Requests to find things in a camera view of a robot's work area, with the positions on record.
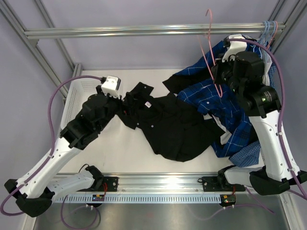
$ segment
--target clothes pile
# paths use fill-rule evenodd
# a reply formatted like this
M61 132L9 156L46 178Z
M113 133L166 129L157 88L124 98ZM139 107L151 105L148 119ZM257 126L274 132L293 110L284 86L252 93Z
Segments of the clothes pile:
M212 50L218 58L227 48L221 41ZM255 46L247 45L246 51L264 57ZM206 57L212 67L210 52ZM273 87L275 64L267 56L263 60L263 83ZM229 157L236 166L258 164L260 143L249 118L226 84L221 85L223 96L219 97L203 57L163 84L170 93L153 98L153 87L140 82L130 92L136 101L133 115L118 114L126 126L143 131L155 154L184 162L212 146L217 157ZM212 119L204 120L203 115Z

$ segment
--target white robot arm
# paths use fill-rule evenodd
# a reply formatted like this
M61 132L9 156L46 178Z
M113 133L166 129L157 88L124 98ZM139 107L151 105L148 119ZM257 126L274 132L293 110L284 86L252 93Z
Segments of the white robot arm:
M5 183L9 193L19 186L20 190L13 196L21 211L36 217L45 212L52 202L82 189L96 191L103 183L103 175L94 166L89 166L80 173L52 181L63 166L98 137L114 115L122 109L118 93L120 79L113 76L102 78L104 83L97 86L97 94L91 95L83 104L76 118L70 121L60 132L55 142L54 153L50 151L23 177L10 179ZM42 170L29 178L50 158Z
M262 84L263 61L257 54L245 51L246 43L233 42L231 45L234 48L229 48L226 53L228 58L217 60L217 65L212 68L214 81L227 84L236 94L238 103L256 130L265 166L258 169L230 166L218 172L217 181L225 189L242 184L252 186L261 195L280 194L295 184L290 170L295 172L301 183L307 180L307 173L300 170L294 161L282 128L287 155L292 164L292 169L288 168L277 131L281 105L276 91ZM52 179L71 158L98 137L116 112L125 110L128 114L133 113L133 96L127 93L128 106L123 105L117 91L119 85L120 79L108 76L96 88L97 94L89 97L76 118L61 131L53 156L39 174L24 183L50 157L49 152L26 175L7 181L5 188L9 193L25 184L13 195L21 211L36 217L65 195L87 188L95 191L102 185L103 175L94 166L59 181L53 182Z
M283 126L281 133L278 132L281 104L277 92L262 84L264 63L256 53L245 51L246 42L225 41L230 46L225 53L228 58L217 60L217 65L212 67L214 81L227 84L235 93L239 105L255 128L265 166L257 169L230 166L218 172L217 180L224 188L241 184L253 187L260 195L283 193L295 184L294 175L303 183L307 180L307 173L300 170L295 162ZM291 161L291 169L283 154L280 135Z

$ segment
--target white platform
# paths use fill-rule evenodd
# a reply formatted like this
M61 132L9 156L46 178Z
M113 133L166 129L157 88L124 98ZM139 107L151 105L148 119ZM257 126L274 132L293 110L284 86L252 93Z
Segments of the white platform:
M113 75L121 78L122 95L141 81L154 87L151 93L153 97L160 97L169 93L162 81L178 71L179 69L91 70L83 71L83 75ZM99 138L68 162L60 173L78 172L85 163L95 165L103 173L210 173L231 165L228 158L217 158L211 147L187 162L170 161L161 155L155 155L142 131L126 127L117 116L106 126Z

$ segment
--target black mounting bracket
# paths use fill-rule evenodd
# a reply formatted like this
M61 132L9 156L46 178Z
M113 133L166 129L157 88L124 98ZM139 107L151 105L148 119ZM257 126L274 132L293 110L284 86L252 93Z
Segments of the black mounting bracket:
M202 184L204 192L232 192L234 186L236 187L236 192L245 191L245 187L240 184L228 184L227 186L222 186L218 181L218 176L203 176L198 179L198 182Z
M118 187L118 177L117 176L104 176L101 185L95 189L95 192L104 192L105 189L103 184L106 183L107 185L107 192L117 192ZM92 189L82 189L79 192L93 192Z

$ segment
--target blue plaid shirt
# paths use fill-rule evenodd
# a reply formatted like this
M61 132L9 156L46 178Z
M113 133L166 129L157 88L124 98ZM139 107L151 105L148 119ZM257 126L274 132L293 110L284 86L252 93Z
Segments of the blue plaid shirt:
M248 145L251 123L243 109L238 105L235 94L225 84L221 85L223 97L217 94L212 79L199 82L178 94L178 98L197 107L198 112L210 113L218 117L223 126L232 133L221 148L215 142L212 147L217 157L228 157Z
M220 53L225 53L227 49L223 47L223 41L213 47L214 58ZM260 55L260 50L248 44L247 51L253 51ZM206 53L209 66L213 65L210 52ZM176 73L177 75L193 75L199 71L206 69L204 58L201 57L194 65L183 69ZM272 64L269 70L270 85L274 87L272 81L273 73L276 70L275 63ZM230 161L239 167L247 167L258 164L260 143L258 141L248 144L251 130L251 123L244 111L238 106L234 94L226 85L222 85L223 97L217 95L215 86L211 79L197 83L182 92L178 97L198 108L198 111L203 114L210 112L220 118L222 125L232 133L232 136L221 148L218 144L213 143L212 147L218 157L231 156Z

